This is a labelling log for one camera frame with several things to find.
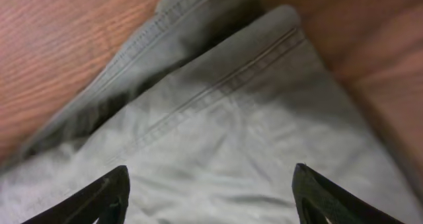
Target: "gray pants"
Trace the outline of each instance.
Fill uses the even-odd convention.
[[[296,12],[261,14],[259,0],[162,0],[10,160],[0,177],[3,222],[20,223],[127,165],[126,223],[298,223],[291,178],[295,163],[307,163],[421,223],[408,184]]]

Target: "black object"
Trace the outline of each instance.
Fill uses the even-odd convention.
[[[401,224],[304,164],[297,164],[292,190],[301,224]]]
[[[126,166],[118,166],[70,198],[23,224],[123,224],[130,179]]]

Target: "brown wood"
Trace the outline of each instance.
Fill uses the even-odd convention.
[[[0,0],[0,154],[83,89],[158,0]],[[289,3],[334,76],[423,172],[423,1]]]

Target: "wood grain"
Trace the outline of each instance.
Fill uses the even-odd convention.
[[[158,0],[0,0],[0,156],[83,89]],[[423,172],[422,0],[288,3],[377,129]]]

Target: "reddish-brown wooden floor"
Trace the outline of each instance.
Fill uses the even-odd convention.
[[[158,0],[0,0],[0,157],[106,65]],[[294,5],[334,76],[423,174],[423,1]]]

